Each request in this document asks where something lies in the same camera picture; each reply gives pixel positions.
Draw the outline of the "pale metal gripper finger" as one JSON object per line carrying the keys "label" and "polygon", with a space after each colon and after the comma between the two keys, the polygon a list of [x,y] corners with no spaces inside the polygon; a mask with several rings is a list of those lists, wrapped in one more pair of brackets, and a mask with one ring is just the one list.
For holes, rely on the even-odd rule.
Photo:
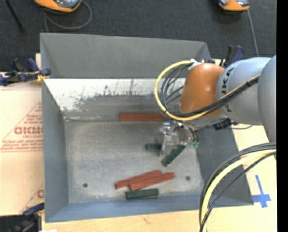
{"label": "pale metal gripper finger", "polygon": [[164,137],[161,143],[160,157],[169,155],[173,149],[177,148],[178,140],[175,137]]}
{"label": "pale metal gripper finger", "polygon": [[168,144],[173,140],[171,122],[164,122],[156,134],[156,142],[159,144]]}

